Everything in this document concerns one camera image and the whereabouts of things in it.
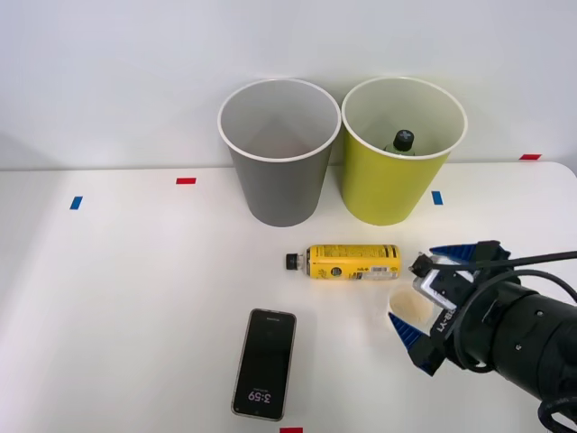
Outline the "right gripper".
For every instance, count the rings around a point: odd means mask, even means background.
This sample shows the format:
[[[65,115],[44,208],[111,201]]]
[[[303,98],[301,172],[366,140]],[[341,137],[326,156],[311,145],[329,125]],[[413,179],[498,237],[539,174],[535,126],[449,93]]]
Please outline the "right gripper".
[[[459,366],[489,366],[476,360],[464,343],[463,325],[472,320],[472,299],[483,282],[514,269],[510,252],[500,241],[476,244],[452,244],[430,249],[431,263],[426,267],[426,295],[442,308],[430,335],[408,324],[393,313],[389,320],[408,352],[412,364],[434,375],[445,358]]]

